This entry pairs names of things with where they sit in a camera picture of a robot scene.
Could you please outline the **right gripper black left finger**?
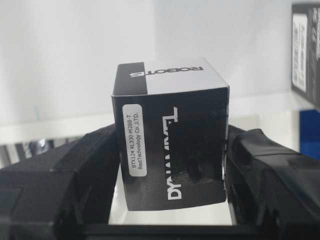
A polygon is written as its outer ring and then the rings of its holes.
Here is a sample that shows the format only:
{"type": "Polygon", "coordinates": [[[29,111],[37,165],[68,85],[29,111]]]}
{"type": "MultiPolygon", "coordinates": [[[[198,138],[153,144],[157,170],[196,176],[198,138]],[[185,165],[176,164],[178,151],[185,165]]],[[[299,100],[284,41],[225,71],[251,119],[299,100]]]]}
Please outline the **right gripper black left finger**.
{"type": "Polygon", "coordinates": [[[119,169],[109,125],[0,171],[3,240],[75,240],[109,222],[119,169]]]}

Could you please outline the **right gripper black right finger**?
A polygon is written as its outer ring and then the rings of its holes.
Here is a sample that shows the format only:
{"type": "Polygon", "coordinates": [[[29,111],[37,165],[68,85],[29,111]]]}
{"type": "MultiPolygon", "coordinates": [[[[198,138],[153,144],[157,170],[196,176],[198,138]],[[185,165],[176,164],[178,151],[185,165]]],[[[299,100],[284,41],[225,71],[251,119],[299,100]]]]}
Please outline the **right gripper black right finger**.
{"type": "Polygon", "coordinates": [[[236,226],[277,240],[320,237],[320,162],[259,129],[228,127],[224,183],[236,226]]]}

